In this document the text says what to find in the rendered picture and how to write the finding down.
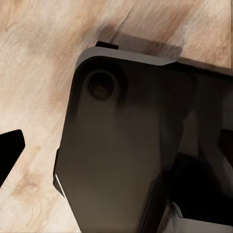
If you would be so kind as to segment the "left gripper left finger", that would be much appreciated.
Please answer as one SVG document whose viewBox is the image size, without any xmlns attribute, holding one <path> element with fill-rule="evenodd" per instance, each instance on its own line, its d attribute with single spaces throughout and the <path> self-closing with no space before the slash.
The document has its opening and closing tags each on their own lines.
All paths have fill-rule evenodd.
<svg viewBox="0 0 233 233">
<path fill-rule="evenodd" d="M 0 134 L 0 187 L 25 149 L 21 129 Z"/>
</svg>

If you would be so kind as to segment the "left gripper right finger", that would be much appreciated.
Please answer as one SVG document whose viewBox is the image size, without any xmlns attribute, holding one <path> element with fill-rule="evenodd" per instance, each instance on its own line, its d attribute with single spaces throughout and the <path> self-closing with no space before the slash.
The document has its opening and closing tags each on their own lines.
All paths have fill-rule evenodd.
<svg viewBox="0 0 233 233">
<path fill-rule="evenodd" d="M 222 129 L 217 145 L 233 167 L 233 131 Z"/>
</svg>

